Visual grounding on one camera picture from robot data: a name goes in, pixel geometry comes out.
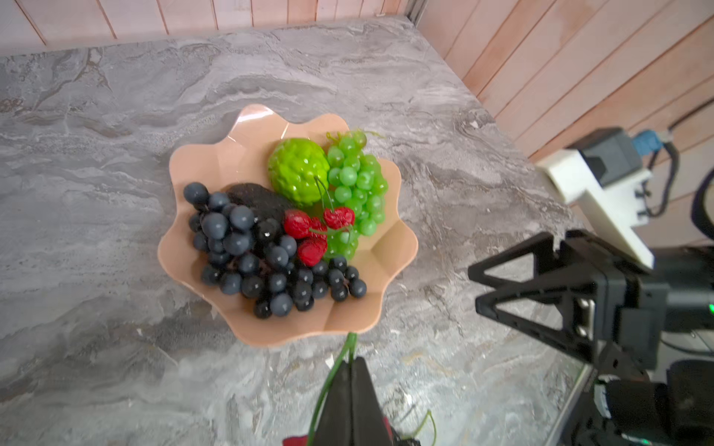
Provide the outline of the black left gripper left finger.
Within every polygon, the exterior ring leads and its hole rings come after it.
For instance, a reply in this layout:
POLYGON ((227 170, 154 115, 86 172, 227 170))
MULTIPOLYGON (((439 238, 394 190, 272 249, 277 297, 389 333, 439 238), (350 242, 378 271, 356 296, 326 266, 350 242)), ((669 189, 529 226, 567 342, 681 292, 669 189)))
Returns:
POLYGON ((347 362, 342 362, 327 393, 312 444, 316 446, 352 445, 352 411, 351 366, 347 362))

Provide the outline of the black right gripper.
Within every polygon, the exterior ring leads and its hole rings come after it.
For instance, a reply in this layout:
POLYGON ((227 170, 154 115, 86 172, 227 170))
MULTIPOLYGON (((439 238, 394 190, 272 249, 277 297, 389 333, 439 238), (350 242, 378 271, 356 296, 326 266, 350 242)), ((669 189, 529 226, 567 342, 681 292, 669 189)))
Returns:
POLYGON ((713 328, 713 248, 681 246, 654 251, 653 267, 585 230, 569 230, 555 249, 541 232, 468 268, 469 279, 493 291, 475 299, 476 312, 526 334, 580 362, 593 363, 597 345, 612 343, 641 369, 653 369, 665 333, 713 328), (527 281, 488 272, 519 258, 533 258, 527 281), (531 300, 552 306, 560 329, 500 308, 531 300))

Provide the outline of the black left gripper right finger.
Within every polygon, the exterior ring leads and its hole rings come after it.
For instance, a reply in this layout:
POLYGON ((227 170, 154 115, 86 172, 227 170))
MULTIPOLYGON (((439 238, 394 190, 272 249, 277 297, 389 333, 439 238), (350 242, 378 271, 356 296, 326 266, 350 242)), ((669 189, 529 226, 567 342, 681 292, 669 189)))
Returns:
POLYGON ((393 446, 392 430, 375 391, 366 360, 351 363, 351 444, 393 446))

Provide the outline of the red cherry pair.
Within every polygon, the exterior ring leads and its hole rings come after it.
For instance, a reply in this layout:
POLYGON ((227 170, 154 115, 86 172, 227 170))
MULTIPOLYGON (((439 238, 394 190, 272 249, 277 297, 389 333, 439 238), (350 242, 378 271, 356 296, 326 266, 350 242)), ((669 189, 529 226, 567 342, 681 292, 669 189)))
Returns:
POLYGON ((314 408, 308 433, 289 437, 284 446, 306 445, 418 445, 419 433, 430 425, 432 444, 438 431, 431 411, 411 433, 400 433, 380 407, 366 360, 356 355, 358 334, 347 335, 314 408))
POLYGON ((316 266, 327 252, 327 236, 307 213, 291 209, 284 216, 284 232, 297 241, 297 258, 307 266, 316 266))
POLYGON ((348 207, 336 207, 325 184, 318 176, 313 177, 315 185, 320 193, 321 205, 323 208, 321 220, 332 232, 349 232, 355 223, 355 213, 348 207))

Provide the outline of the dark purple grape bunch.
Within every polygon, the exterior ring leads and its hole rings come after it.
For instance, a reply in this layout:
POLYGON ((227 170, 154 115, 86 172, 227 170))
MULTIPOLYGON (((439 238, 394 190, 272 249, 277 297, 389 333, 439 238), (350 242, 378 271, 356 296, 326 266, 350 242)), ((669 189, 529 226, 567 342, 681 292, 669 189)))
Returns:
MULTIPOLYGON (((303 265, 297 241, 284 232, 284 219, 258 219, 252 209, 232 203, 227 193, 212 193, 200 182, 189 183, 182 195, 195 210, 188 223, 193 248, 206 254, 202 283, 253 301, 257 318, 309 311, 324 297, 343 302, 366 296, 367 284, 350 259, 324 256, 314 267, 303 265)), ((315 216, 305 213, 327 236, 321 202, 318 210, 315 216)))

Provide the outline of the dark fake avocado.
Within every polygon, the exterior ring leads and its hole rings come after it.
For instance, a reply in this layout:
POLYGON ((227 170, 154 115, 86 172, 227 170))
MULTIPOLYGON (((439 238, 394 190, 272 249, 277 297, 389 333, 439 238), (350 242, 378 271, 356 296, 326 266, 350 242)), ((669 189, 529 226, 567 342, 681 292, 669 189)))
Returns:
POLYGON ((226 193, 232 203, 252 209, 258 219, 282 221, 287 211, 296 209, 283 195, 256 183, 238 183, 226 193))

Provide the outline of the green grape bunch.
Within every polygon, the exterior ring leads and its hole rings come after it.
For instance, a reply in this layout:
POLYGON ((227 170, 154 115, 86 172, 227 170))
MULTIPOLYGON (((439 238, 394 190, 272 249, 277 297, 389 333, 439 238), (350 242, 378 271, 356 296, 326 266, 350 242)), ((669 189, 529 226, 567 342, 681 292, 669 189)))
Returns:
POLYGON ((367 135, 362 130, 328 133, 327 160, 330 170, 327 189, 336 207, 348 207, 355 213, 349 232, 327 228, 327 258, 351 259, 360 240, 374 235, 386 220, 385 195, 390 188, 377 157, 364 151, 367 135))

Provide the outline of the bumpy green fake fruit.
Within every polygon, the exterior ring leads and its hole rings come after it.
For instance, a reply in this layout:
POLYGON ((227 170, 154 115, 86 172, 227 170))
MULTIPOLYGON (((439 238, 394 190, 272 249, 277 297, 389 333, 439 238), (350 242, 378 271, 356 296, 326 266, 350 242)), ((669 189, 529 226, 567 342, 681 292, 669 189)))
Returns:
POLYGON ((321 200, 330 165, 324 149, 310 139, 284 139, 268 160, 273 190, 298 207, 321 200))

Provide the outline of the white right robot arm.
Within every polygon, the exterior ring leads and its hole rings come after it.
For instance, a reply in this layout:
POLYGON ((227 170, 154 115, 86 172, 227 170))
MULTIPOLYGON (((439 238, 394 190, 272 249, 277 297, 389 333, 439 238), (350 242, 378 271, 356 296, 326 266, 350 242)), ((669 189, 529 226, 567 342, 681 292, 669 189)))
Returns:
POLYGON ((589 364, 559 442, 710 445, 713 355, 688 349, 651 378, 663 334, 713 327, 713 248, 656 249, 646 266, 586 230, 541 232, 470 266, 476 311, 589 364))

